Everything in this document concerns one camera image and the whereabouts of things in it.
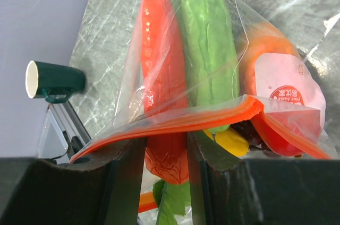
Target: toy cucumber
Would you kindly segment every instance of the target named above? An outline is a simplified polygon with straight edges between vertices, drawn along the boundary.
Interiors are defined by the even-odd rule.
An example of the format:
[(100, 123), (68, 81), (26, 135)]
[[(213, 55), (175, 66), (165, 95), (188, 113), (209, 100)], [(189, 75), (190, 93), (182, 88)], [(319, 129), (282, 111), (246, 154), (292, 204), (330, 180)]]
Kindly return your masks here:
[(224, 0), (173, 1), (184, 46), (190, 105), (208, 106), (238, 97), (237, 55)]

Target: red sticker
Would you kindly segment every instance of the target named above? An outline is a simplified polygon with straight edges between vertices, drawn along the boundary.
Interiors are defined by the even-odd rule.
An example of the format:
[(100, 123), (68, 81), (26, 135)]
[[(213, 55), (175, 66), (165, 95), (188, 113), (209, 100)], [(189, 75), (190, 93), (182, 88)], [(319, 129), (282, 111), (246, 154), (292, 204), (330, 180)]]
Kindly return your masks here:
[(271, 99), (283, 100), (296, 105), (303, 105), (303, 99), (300, 92), (291, 85), (285, 85), (277, 88), (271, 95)]

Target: pink label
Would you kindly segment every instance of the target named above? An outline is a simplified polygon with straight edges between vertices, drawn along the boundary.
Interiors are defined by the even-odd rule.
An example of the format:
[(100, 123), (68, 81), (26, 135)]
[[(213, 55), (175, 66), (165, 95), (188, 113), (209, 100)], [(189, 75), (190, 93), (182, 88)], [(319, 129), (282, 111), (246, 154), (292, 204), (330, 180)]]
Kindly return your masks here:
[(324, 126), (324, 95), (300, 59), (287, 54), (262, 54), (255, 63), (255, 77), (257, 96), (318, 109), (320, 125)]

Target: leafy vegetable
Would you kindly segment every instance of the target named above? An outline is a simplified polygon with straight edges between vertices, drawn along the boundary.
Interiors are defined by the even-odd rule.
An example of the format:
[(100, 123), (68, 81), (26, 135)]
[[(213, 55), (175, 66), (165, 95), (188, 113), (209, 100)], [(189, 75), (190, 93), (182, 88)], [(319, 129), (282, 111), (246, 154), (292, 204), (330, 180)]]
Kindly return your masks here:
[(174, 185), (164, 182), (164, 187), (160, 191), (161, 183), (154, 185), (154, 197), (156, 202), (160, 199), (156, 225), (177, 225), (175, 215), (185, 216), (185, 207), (191, 204), (190, 184)]

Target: gray marble surface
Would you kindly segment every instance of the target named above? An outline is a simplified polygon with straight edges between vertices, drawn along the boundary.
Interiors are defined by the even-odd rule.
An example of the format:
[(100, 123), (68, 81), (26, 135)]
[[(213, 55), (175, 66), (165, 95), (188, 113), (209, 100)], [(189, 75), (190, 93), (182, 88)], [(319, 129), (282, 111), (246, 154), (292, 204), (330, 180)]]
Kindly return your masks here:
[[(114, 116), (120, 78), (141, 0), (89, 0), (71, 66), (84, 70), (88, 85), (71, 104), (91, 136)], [(340, 135), (340, 0), (246, 0), (281, 29), (306, 55), (327, 100), (326, 131)], [(153, 224), (156, 213), (143, 215)]]

